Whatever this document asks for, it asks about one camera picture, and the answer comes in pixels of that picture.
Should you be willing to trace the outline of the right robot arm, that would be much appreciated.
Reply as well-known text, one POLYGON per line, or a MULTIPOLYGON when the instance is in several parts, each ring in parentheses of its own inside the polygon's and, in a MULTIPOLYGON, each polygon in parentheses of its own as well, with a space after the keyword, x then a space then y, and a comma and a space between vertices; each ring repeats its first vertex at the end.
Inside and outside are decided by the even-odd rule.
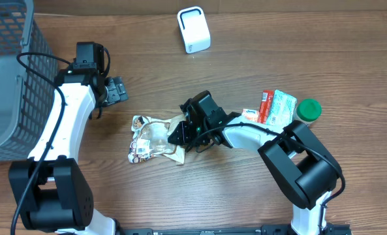
POLYGON ((263 225, 256 234, 350 234, 347 225, 325 219, 327 204, 345 186, 339 163, 309 127, 293 121, 272 127, 248 120, 239 113, 227 114, 203 91, 180 106, 186 119, 171 132, 168 142, 185 151, 224 145, 259 153, 282 193, 293 205, 289 224, 263 225))

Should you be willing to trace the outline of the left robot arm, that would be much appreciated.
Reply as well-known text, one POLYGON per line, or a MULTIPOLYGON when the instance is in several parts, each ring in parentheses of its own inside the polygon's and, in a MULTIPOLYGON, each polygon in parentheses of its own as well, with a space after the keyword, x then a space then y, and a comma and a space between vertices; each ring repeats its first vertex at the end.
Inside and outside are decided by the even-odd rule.
POLYGON ((53 80, 28 65, 27 72, 54 88, 44 130, 25 161, 14 161, 8 179, 17 204, 10 233, 123 234, 116 219, 94 207, 92 190, 78 166, 82 136, 92 111, 126 101, 121 77, 110 77, 110 53, 96 42, 79 42, 76 57, 53 80))

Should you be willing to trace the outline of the red snack stick packet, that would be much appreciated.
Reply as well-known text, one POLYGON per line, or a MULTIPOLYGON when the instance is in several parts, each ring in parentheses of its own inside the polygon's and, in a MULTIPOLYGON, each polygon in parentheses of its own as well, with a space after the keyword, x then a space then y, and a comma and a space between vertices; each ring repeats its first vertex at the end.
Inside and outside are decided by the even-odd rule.
POLYGON ((271 109, 271 104, 274 96, 273 90, 264 90, 262 92, 262 100, 260 103, 258 122, 265 124, 271 109))

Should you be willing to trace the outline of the teal snack packet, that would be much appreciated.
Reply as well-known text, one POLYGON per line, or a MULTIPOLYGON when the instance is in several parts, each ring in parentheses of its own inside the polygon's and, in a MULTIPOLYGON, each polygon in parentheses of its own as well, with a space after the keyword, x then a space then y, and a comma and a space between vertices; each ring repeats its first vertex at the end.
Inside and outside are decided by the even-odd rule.
POLYGON ((297 98, 275 90, 266 125, 287 126, 292 122, 297 98))

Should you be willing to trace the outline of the brown pantree snack bag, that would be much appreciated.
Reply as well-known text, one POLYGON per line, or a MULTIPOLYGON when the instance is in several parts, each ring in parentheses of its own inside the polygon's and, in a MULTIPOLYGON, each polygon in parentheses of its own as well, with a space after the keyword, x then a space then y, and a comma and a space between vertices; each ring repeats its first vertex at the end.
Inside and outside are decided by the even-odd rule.
POLYGON ((177 165, 183 165, 185 150, 168 141, 168 137, 175 131, 180 121, 185 121, 183 114, 166 120, 133 116, 131 131, 134 135, 128 153, 129 162, 141 163, 156 157, 166 157, 175 161, 177 165))

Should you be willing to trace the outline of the orange small box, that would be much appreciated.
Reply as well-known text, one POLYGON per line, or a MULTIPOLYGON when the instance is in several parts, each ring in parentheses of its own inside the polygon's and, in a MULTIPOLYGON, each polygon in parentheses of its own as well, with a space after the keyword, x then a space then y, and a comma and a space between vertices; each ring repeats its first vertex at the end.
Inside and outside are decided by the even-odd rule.
POLYGON ((250 121, 258 122, 259 112, 257 110, 243 109, 243 112, 241 114, 250 121))

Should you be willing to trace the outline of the green lid jar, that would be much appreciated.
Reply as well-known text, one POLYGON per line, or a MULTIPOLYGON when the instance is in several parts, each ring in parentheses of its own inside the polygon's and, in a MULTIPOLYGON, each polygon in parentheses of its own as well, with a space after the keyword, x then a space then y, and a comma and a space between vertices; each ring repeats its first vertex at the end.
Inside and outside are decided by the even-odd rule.
POLYGON ((317 100, 305 99, 295 107, 293 120, 298 120, 310 126, 322 114, 322 107, 317 100))

